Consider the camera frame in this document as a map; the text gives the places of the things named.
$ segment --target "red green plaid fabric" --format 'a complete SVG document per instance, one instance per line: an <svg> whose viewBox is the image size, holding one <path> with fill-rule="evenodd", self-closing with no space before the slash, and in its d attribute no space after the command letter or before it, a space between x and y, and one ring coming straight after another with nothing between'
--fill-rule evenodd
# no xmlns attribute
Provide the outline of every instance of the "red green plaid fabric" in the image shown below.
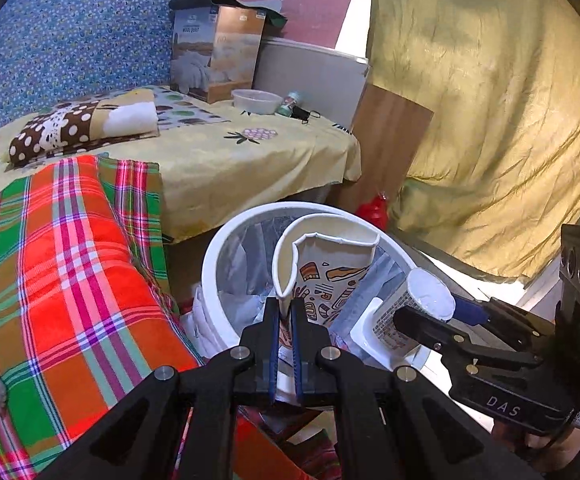
<svg viewBox="0 0 580 480"><path fill-rule="evenodd" d="M154 368L197 365L167 295L160 192L156 164L86 155L0 193L3 478L33 478ZM308 478L243 418L234 468Z"/></svg>

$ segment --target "blue patterned cushion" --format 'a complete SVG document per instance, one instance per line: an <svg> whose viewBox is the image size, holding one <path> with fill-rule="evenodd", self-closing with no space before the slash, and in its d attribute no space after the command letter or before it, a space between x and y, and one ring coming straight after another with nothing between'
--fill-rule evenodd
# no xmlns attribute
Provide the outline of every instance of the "blue patterned cushion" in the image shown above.
<svg viewBox="0 0 580 480"><path fill-rule="evenodd" d="M169 81L170 0L8 0L0 127L62 99Z"/></svg>

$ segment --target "black device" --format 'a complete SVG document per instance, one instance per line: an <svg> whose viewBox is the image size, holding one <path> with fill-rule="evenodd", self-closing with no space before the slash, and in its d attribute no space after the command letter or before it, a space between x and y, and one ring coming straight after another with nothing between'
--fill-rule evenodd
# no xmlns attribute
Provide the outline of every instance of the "black device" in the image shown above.
<svg viewBox="0 0 580 480"><path fill-rule="evenodd" d="M510 350L474 345L409 306L393 316L398 330L442 353L452 399L539 435L580 427L580 226L563 226L562 245L554 326L502 301L475 304L481 325ZM345 480L541 478L414 368L368 367L331 346L301 299L290 320L297 399L334 407ZM186 425L177 480L231 479L238 406L274 402L278 335L279 305L269 298L239 346L186 372L157 368L38 480L169 480Z"/></svg>
<svg viewBox="0 0 580 480"><path fill-rule="evenodd" d="M474 345L467 333L411 308L393 318L405 335L441 352L452 399L541 436L580 428L580 226L563 225L561 245L554 325L494 298L479 304L483 328L510 350Z"/></svg>
<svg viewBox="0 0 580 480"><path fill-rule="evenodd" d="M203 367L155 370L38 480L169 480L191 408L176 478L231 479L238 405L274 400L278 313L268 299L263 321ZM541 478L414 368L367 367L331 346L303 300L291 302L291 320L297 395L304 406L334 407L346 480Z"/></svg>

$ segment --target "trash can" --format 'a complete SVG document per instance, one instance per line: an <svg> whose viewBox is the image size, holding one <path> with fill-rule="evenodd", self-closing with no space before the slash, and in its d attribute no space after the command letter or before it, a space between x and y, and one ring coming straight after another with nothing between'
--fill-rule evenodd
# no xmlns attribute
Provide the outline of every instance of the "trash can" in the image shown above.
<svg viewBox="0 0 580 480"><path fill-rule="evenodd" d="M375 230L380 236L371 269L330 327L330 330L342 329L342 340L347 342L346 335L351 326L372 298L385 299L415 267L395 240L345 211L308 202L275 202L249 209L217 232L203 259L201 287L195 295L195 315L197 319L199 316L203 318L205 337L212 342L211 353L237 346L243 328L256 321L265 298L274 293L271 267L276 243L294 220L314 213L344 216ZM404 361L421 368L429 352L429 349L419 346ZM368 364L379 366L371 361L369 359ZM292 401L294 375L292 367L282 360L279 361L277 388L278 398Z"/></svg>

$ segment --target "hand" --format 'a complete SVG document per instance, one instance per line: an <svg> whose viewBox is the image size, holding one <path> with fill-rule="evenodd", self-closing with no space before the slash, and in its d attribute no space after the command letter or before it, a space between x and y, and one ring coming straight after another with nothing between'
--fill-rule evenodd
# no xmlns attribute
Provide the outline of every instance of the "hand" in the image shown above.
<svg viewBox="0 0 580 480"><path fill-rule="evenodd" d="M501 442L510 451L515 452L521 446L531 449L542 449L552 439L550 436L536 436L522 433L516 428L495 421L492 437ZM561 437L545 452L540 452L531 465L540 473L557 471L566 467L580 451L580 429L569 427Z"/></svg>

